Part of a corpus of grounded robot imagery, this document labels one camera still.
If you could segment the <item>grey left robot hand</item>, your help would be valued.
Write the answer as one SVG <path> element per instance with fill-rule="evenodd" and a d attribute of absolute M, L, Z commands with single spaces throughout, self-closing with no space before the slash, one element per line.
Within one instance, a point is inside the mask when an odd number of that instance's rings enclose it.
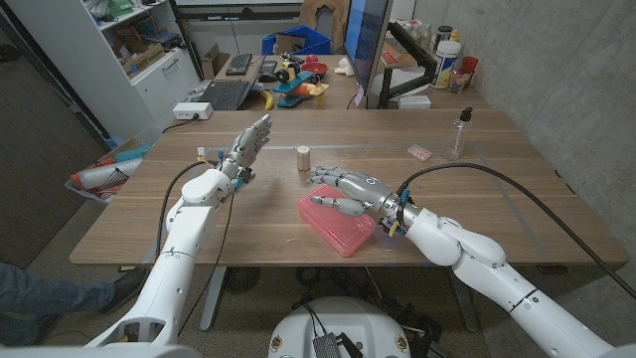
<path fill-rule="evenodd" d="M 218 169 L 230 179 L 238 179 L 255 161 L 257 153 L 270 140 L 272 120 L 265 114 L 245 129 L 231 144 Z"/>

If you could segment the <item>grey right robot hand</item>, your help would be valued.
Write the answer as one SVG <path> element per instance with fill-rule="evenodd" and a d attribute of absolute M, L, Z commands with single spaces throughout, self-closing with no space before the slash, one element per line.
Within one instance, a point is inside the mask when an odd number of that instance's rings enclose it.
<path fill-rule="evenodd" d="M 349 171 L 339 167 L 317 166 L 311 171 L 308 183 L 327 184 L 340 190 L 345 198 L 312 196 L 311 201 L 351 216 L 359 217 L 368 211 L 382 213 L 404 234 L 408 225 L 398 219 L 399 197 L 380 179 L 362 172 Z"/>

